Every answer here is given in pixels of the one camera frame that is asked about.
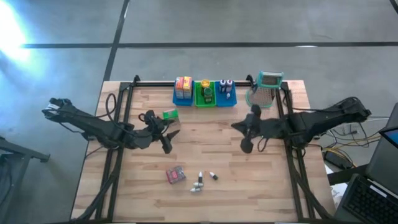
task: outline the green tray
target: green tray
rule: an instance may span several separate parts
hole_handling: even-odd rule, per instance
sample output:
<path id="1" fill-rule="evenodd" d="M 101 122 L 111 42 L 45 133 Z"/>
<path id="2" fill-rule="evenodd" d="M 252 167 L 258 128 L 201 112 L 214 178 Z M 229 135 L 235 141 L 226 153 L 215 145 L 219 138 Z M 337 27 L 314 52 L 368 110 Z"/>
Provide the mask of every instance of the green tray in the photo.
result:
<path id="1" fill-rule="evenodd" d="M 212 108 L 216 106 L 216 91 L 214 82 L 210 82 L 210 88 L 213 90 L 213 98 L 211 103 L 205 103 L 205 98 L 201 95 L 200 82 L 195 82 L 195 105 L 199 108 Z"/>

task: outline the wooden table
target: wooden table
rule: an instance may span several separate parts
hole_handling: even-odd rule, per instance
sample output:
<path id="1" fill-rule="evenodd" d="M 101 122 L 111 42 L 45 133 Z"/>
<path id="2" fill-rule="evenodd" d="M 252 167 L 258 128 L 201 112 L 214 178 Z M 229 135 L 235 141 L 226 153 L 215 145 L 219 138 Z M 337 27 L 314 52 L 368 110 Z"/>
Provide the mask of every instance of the wooden table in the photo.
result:
<path id="1" fill-rule="evenodd" d="M 294 107 L 309 108 L 302 80 L 288 81 Z M 118 93 L 120 82 L 104 82 L 97 115 L 104 114 L 109 93 Z M 239 147 L 242 134 L 231 128 L 249 111 L 245 93 L 237 87 L 238 104 L 233 108 L 178 108 L 180 133 L 172 140 L 173 150 L 164 154 L 160 142 L 149 148 L 124 150 L 114 222 L 271 222 L 296 221 L 292 187 L 281 140 L 270 140 L 264 152 L 253 141 L 251 154 Z M 175 108 L 171 87 L 134 88 L 129 122 L 143 128 L 140 113 L 162 112 Z M 262 118 L 277 118 L 276 102 L 262 111 Z M 99 146 L 91 142 L 88 153 Z M 79 216 L 98 193 L 106 150 L 92 154 L 84 163 L 72 217 Z M 305 155 L 310 188 L 320 203 L 331 213 L 335 211 L 330 186 L 318 147 L 307 148 Z M 180 165 L 186 181 L 170 185 L 165 170 Z M 191 193 L 192 184 L 204 172 L 202 192 Z M 209 171 L 217 174 L 213 180 Z M 303 210 L 305 199 L 301 192 Z M 108 209 L 109 197 L 104 209 Z"/>

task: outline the concrete floor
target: concrete floor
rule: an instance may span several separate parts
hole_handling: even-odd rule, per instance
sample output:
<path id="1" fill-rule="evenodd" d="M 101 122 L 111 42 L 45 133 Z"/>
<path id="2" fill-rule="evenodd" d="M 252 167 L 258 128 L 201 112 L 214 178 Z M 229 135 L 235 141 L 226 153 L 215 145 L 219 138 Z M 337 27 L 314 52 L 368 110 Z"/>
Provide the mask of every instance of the concrete floor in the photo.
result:
<path id="1" fill-rule="evenodd" d="M 0 17 L 14 12 L 16 20 L 0 22 L 1 29 L 9 29 L 0 35 L 0 135 L 51 154 L 46 164 L 31 162 L 9 223 L 69 219 L 87 142 L 44 119 L 40 110 L 51 97 L 59 97 L 94 113 L 111 51 L 16 52 L 10 43 L 112 43 L 122 4 L 123 0 L 0 1 Z M 388 0 L 132 0 L 120 40 L 382 41 L 398 41 L 398 15 Z M 142 80 L 173 80 L 177 75 L 242 79 L 259 70 L 282 71 L 286 79 L 305 80 L 312 108 L 357 96 L 374 116 L 389 116 L 398 101 L 397 62 L 396 47 L 119 49 L 110 79 L 132 80 L 135 74 Z M 372 121 L 364 127 L 374 133 L 385 123 Z M 330 141 L 322 139 L 324 145 Z M 346 151 L 355 163 L 365 164 L 374 147 Z"/>

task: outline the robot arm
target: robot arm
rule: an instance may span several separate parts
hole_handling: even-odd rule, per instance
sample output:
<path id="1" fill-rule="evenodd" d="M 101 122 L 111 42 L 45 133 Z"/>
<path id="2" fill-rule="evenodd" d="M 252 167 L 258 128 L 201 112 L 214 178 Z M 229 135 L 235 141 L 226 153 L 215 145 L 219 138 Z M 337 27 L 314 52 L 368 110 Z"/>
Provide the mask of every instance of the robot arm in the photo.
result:
<path id="1" fill-rule="evenodd" d="M 251 111 L 252 113 L 248 114 L 244 121 L 231 125 L 244 135 L 241 149 L 245 153 L 251 153 L 253 147 L 251 139 L 257 136 L 266 139 L 289 139 L 293 147 L 302 148 L 315 135 L 343 123 L 366 121 L 371 115 L 371 112 L 355 97 L 347 98 L 323 110 L 288 114 L 282 119 L 262 120 L 258 105 L 253 105 Z"/>
<path id="2" fill-rule="evenodd" d="M 172 150 L 171 139 L 179 132 L 175 131 L 163 136 L 164 129 L 173 121 L 163 120 L 155 116 L 150 110 L 142 120 L 147 125 L 142 130 L 134 130 L 133 124 L 120 123 L 116 121 L 104 121 L 99 117 L 90 115 L 77 109 L 68 99 L 50 99 L 50 104 L 42 110 L 45 118 L 56 123 L 70 123 L 83 130 L 81 134 L 86 140 L 97 139 L 104 147 L 114 149 L 124 146 L 129 149 L 144 149 L 151 142 L 160 140 L 166 154 Z"/>

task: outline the blue bin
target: blue bin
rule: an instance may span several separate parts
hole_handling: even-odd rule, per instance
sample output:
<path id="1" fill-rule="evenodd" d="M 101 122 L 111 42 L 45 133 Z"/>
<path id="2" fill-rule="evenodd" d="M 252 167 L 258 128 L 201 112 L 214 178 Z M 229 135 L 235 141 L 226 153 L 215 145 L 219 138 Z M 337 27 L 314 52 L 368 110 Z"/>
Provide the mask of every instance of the blue bin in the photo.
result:
<path id="1" fill-rule="evenodd" d="M 176 106 L 192 106 L 193 103 L 193 93 L 195 92 L 195 82 L 192 80 L 192 98 L 190 99 L 177 99 L 177 97 L 175 96 L 175 88 L 173 90 L 173 103 Z"/>
<path id="2" fill-rule="evenodd" d="M 215 90 L 216 90 L 217 106 L 219 106 L 219 107 L 235 106 L 236 103 L 237 103 L 237 101 L 236 101 L 235 82 L 232 83 L 232 90 L 229 93 L 229 94 L 231 94 L 231 97 L 228 100 L 226 99 L 226 93 L 220 93 L 220 91 L 218 91 L 219 87 L 220 87 L 220 81 L 216 81 Z"/>

